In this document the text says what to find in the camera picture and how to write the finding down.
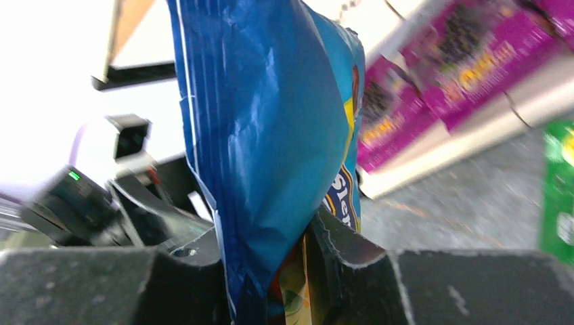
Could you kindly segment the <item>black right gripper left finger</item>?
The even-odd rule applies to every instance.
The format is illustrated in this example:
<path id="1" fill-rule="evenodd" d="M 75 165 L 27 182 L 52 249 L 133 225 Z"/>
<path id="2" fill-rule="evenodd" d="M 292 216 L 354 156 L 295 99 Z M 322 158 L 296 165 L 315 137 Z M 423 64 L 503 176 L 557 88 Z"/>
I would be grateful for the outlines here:
<path id="1" fill-rule="evenodd" d="M 229 324 L 216 234 L 157 248 L 1 249 L 2 324 Z"/>

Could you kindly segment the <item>purple grape candy bag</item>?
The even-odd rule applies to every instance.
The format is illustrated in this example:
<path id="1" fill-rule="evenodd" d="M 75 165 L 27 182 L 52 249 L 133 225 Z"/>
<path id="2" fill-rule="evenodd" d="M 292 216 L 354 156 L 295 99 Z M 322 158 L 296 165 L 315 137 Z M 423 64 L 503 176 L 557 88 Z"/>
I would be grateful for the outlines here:
<path id="1" fill-rule="evenodd" d="M 573 0 L 535 0 L 553 24 L 556 34 L 573 49 Z"/>
<path id="2" fill-rule="evenodd" d="M 357 164 L 368 173 L 392 160 L 437 122 L 408 73 L 383 56 L 366 72 L 362 104 Z"/>

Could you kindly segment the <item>dark blue fruit candy bag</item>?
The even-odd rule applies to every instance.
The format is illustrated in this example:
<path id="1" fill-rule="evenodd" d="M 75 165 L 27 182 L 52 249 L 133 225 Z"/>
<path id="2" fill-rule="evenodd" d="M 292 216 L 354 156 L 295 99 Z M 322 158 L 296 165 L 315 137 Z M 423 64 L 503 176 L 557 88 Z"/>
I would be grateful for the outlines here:
<path id="1" fill-rule="evenodd" d="M 302 1 L 169 1 L 186 156 L 215 214 L 233 324 L 267 293 L 353 140 L 355 33 Z"/>

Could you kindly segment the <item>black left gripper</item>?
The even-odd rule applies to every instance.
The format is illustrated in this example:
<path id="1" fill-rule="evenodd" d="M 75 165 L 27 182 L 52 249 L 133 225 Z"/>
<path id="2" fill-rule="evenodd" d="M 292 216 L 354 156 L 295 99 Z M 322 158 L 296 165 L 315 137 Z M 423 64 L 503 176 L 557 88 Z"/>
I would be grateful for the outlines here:
<path id="1" fill-rule="evenodd" d="M 135 246 L 178 251 L 213 228 L 188 198 L 202 193 L 184 156 L 126 171 L 107 186 Z"/>

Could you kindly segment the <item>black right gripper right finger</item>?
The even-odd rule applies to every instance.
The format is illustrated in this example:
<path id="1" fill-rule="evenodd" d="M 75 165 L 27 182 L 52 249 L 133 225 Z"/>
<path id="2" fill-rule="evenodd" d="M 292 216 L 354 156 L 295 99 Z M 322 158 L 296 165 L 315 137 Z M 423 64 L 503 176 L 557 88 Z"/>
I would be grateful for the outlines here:
<path id="1" fill-rule="evenodd" d="M 573 270 L 526 250 L 391 250 L 326 209 L 309 224 L 314 324 L 572 324 Z"/>

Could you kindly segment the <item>green Fox's candy bag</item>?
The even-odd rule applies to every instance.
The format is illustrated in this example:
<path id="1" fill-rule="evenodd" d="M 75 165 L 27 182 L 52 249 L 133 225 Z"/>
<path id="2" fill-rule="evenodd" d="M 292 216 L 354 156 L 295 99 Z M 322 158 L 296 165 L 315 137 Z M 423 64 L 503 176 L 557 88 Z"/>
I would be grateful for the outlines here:
<path id="1" fill-rule="evenodd" d="M 573 121 L 550 123 L 544 133 L 540 248 L 573 265 Z"/>

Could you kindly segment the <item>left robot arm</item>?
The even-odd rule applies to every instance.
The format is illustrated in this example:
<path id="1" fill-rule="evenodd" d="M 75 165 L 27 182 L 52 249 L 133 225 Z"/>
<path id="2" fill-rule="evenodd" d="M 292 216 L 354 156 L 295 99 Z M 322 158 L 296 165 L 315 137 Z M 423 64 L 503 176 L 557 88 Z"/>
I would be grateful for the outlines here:
<path id="1" fill-rule="evenodd" d="M 189 194 L 201 191 L 181 156 L 124 159 L 98 185 L 67 166 L 28 200 L 21 218 L 58 246 L 157 246 L 171 253 L 208 232 Z"/>

